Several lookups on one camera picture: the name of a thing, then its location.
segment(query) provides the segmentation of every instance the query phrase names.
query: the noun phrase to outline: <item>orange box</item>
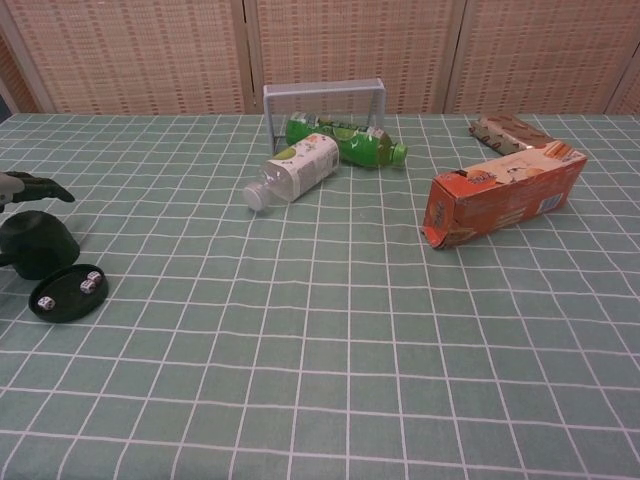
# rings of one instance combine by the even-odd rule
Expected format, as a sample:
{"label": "orange box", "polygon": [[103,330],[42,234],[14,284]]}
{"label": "orange box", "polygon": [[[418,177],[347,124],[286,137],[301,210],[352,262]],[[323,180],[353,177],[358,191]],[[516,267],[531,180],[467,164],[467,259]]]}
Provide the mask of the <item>orange box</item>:
{"label": "orange box", "polygon": [[587,157],[554,140],[433,179],[422,227],[435,248],[561,207]]}

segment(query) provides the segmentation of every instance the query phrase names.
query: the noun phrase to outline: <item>cardboard box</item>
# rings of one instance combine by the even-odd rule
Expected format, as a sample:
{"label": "cardboard box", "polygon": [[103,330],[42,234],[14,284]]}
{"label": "cardboard box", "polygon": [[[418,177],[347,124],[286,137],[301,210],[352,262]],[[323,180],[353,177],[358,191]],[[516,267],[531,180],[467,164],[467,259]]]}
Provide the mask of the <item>cardboard box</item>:
{"label": "cardboard box", "polygon": [[554,140],[433,179],[423,233],[431,246],[478,235],[564,205],[587,157]]}
{"label": "cardboard box", "polygon": [[510,155],[552,142],[554,139],[513,115],[483,115],[469,131],[502,155]]}

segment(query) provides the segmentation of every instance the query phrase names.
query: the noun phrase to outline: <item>table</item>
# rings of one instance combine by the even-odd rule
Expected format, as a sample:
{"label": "table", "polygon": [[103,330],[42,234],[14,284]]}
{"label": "table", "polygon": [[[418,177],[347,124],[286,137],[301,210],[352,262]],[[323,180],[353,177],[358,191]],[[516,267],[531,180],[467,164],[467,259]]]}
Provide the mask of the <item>table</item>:
{"label": "table", "polygon": [[260,116],[0,125],[0,171],[78,199],[8,212],[57,215],[111,285],[49,325],[0,270],[2,476],[640,478],[640,119],[523,116],[588,153],[569,205],[432,250],[431,178],[497,155],[472,118],[390,116],[405,170],[260,215]]}

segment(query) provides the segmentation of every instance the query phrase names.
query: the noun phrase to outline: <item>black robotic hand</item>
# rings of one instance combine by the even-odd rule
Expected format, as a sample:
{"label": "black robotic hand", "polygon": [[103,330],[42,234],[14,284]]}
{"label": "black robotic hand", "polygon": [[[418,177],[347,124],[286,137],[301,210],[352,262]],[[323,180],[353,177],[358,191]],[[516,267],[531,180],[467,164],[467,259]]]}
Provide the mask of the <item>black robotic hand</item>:
{"label": "black robotic hand", "polygon": [[7,203],[22,203],[43,198],[75,202],[66,189],[50,178],[37,178],[25,172],[0,172],[0,213]]}

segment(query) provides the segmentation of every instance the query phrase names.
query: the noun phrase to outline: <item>white bottle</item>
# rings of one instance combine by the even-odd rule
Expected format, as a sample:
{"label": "white bottle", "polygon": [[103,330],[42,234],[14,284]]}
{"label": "white bottle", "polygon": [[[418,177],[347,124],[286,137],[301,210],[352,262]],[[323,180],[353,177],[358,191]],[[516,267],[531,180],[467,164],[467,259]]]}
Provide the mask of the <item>white bottle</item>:
{"label": "white bottle", "polygon": [[293,202],[339,167],[338,144],[313,133],[278,153],[262,166],[256,179],[244,187],[244,199],[252,210],[264,210],[272,195]]}

